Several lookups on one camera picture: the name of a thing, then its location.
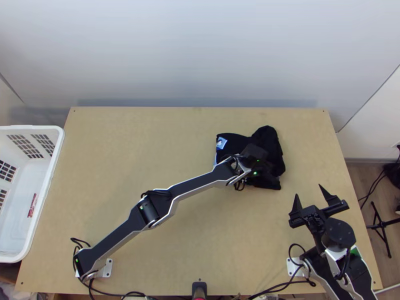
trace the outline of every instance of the wooden table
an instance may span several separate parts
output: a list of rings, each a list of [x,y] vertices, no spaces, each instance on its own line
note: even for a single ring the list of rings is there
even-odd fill
[[[279,135],[286,172],[282,190],[211,189],[179,203],[162,226],[118,250],[112,275],[95,280],[109,293],[189,295],[192,282],[210,295],[250,295],[286,282],[291,243],[306,249],[313,237],[292,229],[294,196],[303,206],[326,207],[318,184],[346,199],[335,218],[354,229],[374,288],[382,283],[334,128],[326,110],[281,108],[73,107],[65,141],[17,289],[86,294],[72,266],[76,237],[95,244],[122,223],[140,194],[208,172],[216,134],[250,136],[270,125]],[[294,284],[284,293],[321,293]]]

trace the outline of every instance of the tripod stand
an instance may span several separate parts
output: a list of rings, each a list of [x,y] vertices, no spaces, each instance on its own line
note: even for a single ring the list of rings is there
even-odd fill
[[[375,207],[374,202],[372,201],[371,204],[372,204],[373,210],[375,211],[375,216],[373,217],[373,225],[368,225],[367,228],[375,230],[376,233],[380,236],[380,238],[383,240],[383,242],[386,245],[387,256],[391,259],[392,254],[391,254],[391,249],[389,247],[388,237],[386,236],[385,228],[389,225],[400,223],[400,217],[395,218],[390,221],[382,221],[381,216],[379,215],[379,212],[378,212],[377,208]]]

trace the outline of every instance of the white laundry basket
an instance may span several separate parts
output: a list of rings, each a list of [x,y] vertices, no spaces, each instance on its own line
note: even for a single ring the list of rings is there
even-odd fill
[[[28,253],[63,140],[58,126],[0,126],[0,263]]]

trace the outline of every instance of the blue label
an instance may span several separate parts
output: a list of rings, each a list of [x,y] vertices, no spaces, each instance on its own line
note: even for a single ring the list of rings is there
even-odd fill
[[[216,141],[216,149],[217,150],[222,150],[225,147],[225,144],[227,143],[227,139],[224,139],[223,137],[219,137],[218,140]]]

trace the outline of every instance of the wooden floor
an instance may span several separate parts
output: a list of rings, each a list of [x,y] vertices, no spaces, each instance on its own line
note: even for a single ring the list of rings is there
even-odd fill
[[[382,171],[382,166],[377,164],[356,164],[349,163],[347,165],[351,180],[354,186],[355,193],[358,198],[365,196],[372,182],[377,178]],[[391,182],[384,178],[377,186],[375,192],[371,195],[368,203],[362,210],[365,223],[371,225],[374,220],[374,212],[371,207],[371,201],[374,201],[383,221],[389,221],[400,217],[395,214],[395,208],[399,204],[400,190],[394,187]],[[392,258],[388,258],[385,244],[381,238],[373,230],[369,230],[369,238],[371,240],[373,252],[380,270],[380,276],[384,287],[389,287],[400,283],[400,223],[391,225],[386,228],[387,237],[390,243]],[[396,300],[396,293],[400,293],[400,287],[394,290],[378,294],[379,300]],[[88,300],[89,296],[78,295],[60,295],[62,300]],[[281,295],[285,299],[305,299],[305,300],[328,300],[326,294],[296,294],[296,295]],[[105,300],[106,296],[96,296],[96,300]],[[157,297],[160,300],[178,299],[177,297]],[[230,297],[219,298],[219,300],[228,300]]]

